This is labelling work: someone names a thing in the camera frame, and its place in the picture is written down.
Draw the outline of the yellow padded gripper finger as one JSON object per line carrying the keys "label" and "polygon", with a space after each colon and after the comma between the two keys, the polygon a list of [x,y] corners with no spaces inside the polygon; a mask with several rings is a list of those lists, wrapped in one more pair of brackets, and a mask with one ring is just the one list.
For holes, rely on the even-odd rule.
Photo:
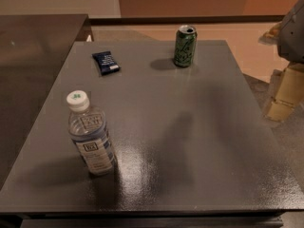
{"label": "yellow padded gripper finger", "polygon": [[264,32],[258,39],[261,44],[265,45],[275,45],[278,40],[278,35],[280,33],[281,23],[277,23],[272,26],[269,30]]}
{"label": "yellow padded gripper finger", "polygon": [[275,70],[269,95],[264,116],[275,122],[284,122],[304,100],[304,64],[289,63],[282,71]]}

